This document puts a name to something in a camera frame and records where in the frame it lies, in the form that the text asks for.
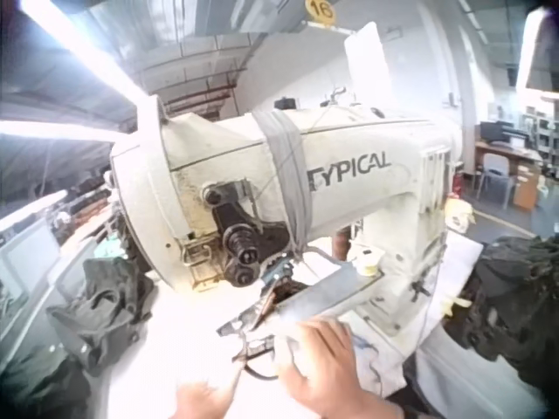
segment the yellow number sign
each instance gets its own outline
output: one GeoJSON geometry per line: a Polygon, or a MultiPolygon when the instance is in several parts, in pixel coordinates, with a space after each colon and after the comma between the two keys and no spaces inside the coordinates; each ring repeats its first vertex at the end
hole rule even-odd
{"type": "Polygon", "coordinates": [[[305,0],[305,7],[316,22],[331,25],[335,23],[335,12],[326,0],[305,0]]]}

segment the white sewing machine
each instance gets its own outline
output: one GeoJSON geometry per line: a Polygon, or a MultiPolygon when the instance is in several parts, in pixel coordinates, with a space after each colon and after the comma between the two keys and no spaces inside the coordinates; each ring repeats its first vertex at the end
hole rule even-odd
{"type": "MultiPolygon", "coordinates": [[[[262,118],[250,113],[217,123],[193,113],[165,120],[149,98],[134,141],[112,152],[135,241],[176,290],[200,290],[269,278],[270,263],[289,249],[353,225],[353,243],[365,254],[383,251],[379,269],[342,264],[276,305],[267,321],[357,307],[397,333],[428,300],[424,279],[442,258],[458,139],[429,120],[384,120],[338,106],[283,112],[297,142],[282,158],[269,141],[284,141],[285,150],[286,124],[263,133],[262,118]]],[[[272,269],[273,278],[288,276],[272,269]]]]}

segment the white table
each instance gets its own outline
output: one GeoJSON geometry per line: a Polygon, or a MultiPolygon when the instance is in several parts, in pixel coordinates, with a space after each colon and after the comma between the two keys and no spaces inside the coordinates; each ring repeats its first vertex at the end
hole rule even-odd
{"type": "MultiPolygon", "coordinates": [[[[377,393],[381,389],[376,374],[369,368],[370,363],[380,374],[382,396],[405,386],[402,364],[415,351],[421,329],[424,329],[421,337],[424,340],[443,317],[442,301],[459,294],[480,251],[480,244],[449,232],[427,319],[426,307],[394,338],[375,331],[353,312],[341,317],[354,333],[378,349],[378,353],[372,349],[356,350],[358,373],[365,388],[377,393]]],[[[257,286],[233,291],[224,285],[210,292],[180,295],[162,281],[158,285],[159,294],[146,334],[109,372],[106,398],[100,401],[101,410],[106,410],[98,417],[163,419],[172,416],[180,382],[204,378],[214,382],[223,377],[230,358],[218,345],[219,338],[214,331],[259,296],[257,286]]],[[[277,381],[258,381],[242,374],[227,417],[283,419],[316,415],[291,399],[277,381]]]]}

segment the typical logo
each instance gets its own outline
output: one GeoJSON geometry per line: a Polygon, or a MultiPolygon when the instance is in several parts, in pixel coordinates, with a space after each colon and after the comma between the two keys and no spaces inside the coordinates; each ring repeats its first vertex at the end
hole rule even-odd
{"type": "Polygon", "coordinates": [[[387,168],[392,163],[386,161],[386,154],[384,152],[371,153],[370,155],[362,155],[354,157],[351,160],[342,160],[330,165],[328,170],[325,168],[313,168],[307,171],[308,186],[311,192],[315,192],[319,183],[316,182],[316,175],[322,176],[325,186],[330,186],[333,182],[342,182],[347,179],[346,174],[351,173],[352,177],[357,177],[359,174],[366,175],[373,168],[387,168]]]}

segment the gray tape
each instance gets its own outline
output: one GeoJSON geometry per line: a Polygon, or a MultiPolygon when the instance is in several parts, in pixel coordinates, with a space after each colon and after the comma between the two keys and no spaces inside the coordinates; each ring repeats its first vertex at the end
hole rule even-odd
{"type": "Polygon", "coordinates": [[[301,255],[313,224],[311,191],[300,130],[283,112],[255,112],[252,117],[266,137],[286,207],[292,248],[301,255]]]}

